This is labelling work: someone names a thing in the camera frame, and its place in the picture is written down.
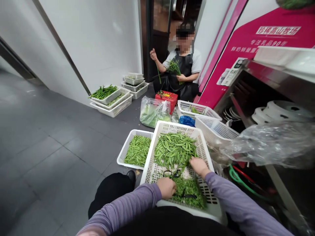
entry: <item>gray tiled floor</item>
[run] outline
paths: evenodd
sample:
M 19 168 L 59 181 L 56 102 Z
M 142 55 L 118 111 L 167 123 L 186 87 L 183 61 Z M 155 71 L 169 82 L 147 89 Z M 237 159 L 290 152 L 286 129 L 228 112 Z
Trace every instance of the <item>gray tiled floor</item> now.
M 110 118 L 0 72 L 0 234 L 75 235 L 104 177 L 128 172 L 116 159 L 129 132 L 153 132 L 140 104 Z

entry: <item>purple striped sleeve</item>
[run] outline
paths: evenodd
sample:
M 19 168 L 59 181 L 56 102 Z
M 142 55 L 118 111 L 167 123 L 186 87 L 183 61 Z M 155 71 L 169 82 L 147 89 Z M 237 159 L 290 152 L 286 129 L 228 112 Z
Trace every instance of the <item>purple striped sleeve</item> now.
M 238 223 L 247 236 L 293 236 L 229 180 L 210 172 L 206 175 L 205 181 L 220 200 L 223 209 L 230 214 L 232 220 Z
M 142 184 L 133 192 L 112 201 L 97 211 L 85 226 L 78 232 L 96 226 L 104 230 L 107 236 L 126 225 L 136 215 L 153 208 L 162 199 L 162 194 L 156 183 Z

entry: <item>woman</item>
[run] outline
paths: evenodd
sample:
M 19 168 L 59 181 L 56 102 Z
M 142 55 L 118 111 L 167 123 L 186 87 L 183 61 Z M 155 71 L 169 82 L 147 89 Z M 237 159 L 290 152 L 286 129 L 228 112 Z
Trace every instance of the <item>woman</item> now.
M 211 172 L 202 159 L 192 157 L 190 164 L 247 236 L 292 236 L 233 183 Z M 177 207 L 155 207 L 159 200 L 170 199 L 175 193 L 173 180 L 161 178 L 157 183 L 142 184 L 132 191 L 136 179 L 134 172 L 129 177 L 116 173 L 103 180 L 89 215 L 97 210 L 97 206 L 100 210 L 90 218 L 78 236 L 238 235 L 216 221 L 193 216 Z M 120 194 L 124 195 L 108 201 Z M 102 207 L 100 202 L 108 204 Z
M 178 47 L 171 51 L 163 64 L 158 60 L 155 49 L 150 52 L 150 57 L 155 61 L 160 72 L 167 71 L 170 61 L 178 61 L 181 75 L 170 72 L 160 84 L 159 80 L 154 81 L 155 90 L 164 90 L 178 95 L 178 100 L 192 102 L 199 92 L 198 83 L 193 81 L 198 79 L 201 71 L 201 56 L 199 51 L 193 49 L 195 27 L 193 22 L 183 22 L 176 30 Z

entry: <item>plastic bag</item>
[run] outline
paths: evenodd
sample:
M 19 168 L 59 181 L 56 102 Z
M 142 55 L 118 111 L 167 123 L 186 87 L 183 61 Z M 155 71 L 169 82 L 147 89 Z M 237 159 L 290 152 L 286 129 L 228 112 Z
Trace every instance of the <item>plastic bag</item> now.
M 174 107 L 173 113 L 171 115 L 171 121 L 173 123 L 179 123 L 179 117 L 177 113 L 178 106 Z
M 314 144 L 314 122 L 270 122 L 248 127 L 220 147 L 220 152 L 234 161 L 255 162 L 258 166 L 309 169 L 314 164 Z
M 179 118 L 179 123 L 182 125 L 188 125 L 191 127 L 195 127 L 195 121 L 190 116 L 181 116 Z
M 171 103 L 144 96 L 141 100 L 140 122 L 145 126 L 155 128 L 159 120 L 171 121 Z

